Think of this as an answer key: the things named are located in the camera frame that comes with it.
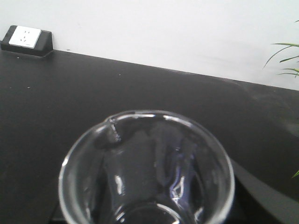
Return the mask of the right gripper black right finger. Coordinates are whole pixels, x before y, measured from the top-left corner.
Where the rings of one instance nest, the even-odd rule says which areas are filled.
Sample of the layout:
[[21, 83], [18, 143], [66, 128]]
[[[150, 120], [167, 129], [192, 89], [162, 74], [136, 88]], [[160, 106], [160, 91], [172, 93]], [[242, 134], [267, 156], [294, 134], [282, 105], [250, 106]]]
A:
[[254, 224], [297, 224], [299, 203], [276, 191], [250, 172], [231, 161], [236, 184], [236, 199], [249, 222]]

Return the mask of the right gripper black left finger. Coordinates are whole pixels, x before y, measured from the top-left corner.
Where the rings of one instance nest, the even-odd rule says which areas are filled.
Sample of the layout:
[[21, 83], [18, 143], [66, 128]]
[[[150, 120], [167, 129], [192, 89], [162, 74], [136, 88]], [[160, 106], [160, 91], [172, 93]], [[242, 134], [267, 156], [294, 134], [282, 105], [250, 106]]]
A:
[[61, 211], [59, 203], [56, 204], [56, 206], [53, 210], [53, 213], [51, 215], [51, 220], [52, 221], [65, 221], [65, 217], [63, 216], [63, 213]]

